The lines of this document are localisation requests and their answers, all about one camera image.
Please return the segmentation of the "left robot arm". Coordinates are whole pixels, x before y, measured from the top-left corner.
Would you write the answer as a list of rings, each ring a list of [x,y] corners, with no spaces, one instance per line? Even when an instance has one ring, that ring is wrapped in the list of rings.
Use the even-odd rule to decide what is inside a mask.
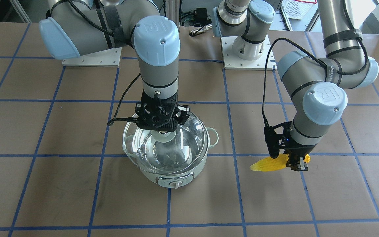
[[[307,171],[309,153],[345,110],[346,89],[366,87],[379,73],[377,61],[367,54],[362,32],[349,16],[349,0],[319,0],[323,45],[326,57],[314,57],[297,48],[278,62],[278,75],[291,98],[296,114],[292,121],[271,126],[265,113],[264,135],[269,157],[253,165],[252,171],[291,168]],[[263,0],[223,0],[213,8],[212,30],[217,37],[233,37],[233,55],[244,62],[259,59],[265,37],[275,17],[273,7]]]

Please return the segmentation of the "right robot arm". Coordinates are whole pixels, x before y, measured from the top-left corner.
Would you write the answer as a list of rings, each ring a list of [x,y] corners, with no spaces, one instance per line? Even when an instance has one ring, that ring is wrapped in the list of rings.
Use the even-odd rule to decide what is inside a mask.
[[[178,104],[180,39],[173,21],[159,14],[151,0],[123,0],[91,9],[92,0],[50,0],[50,16],[39,23],[43,42],[57,60],[78,58],[127,45],[136,53],[143,82],[135,118],[140,129],[173,132],[189,117]]]

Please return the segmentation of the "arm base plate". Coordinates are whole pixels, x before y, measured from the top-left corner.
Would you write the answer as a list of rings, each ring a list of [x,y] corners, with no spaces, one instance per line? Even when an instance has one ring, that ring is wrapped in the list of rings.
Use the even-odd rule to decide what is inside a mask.
[[[269,36],[259,44],[244,41],[241,36],[221,37],[225,69],[233,70],[273,70],[277,63],[273,52],[267,57],[271,47]]]
[[[119,67],[122,48],[112,48],[62,60],[63,66]]]

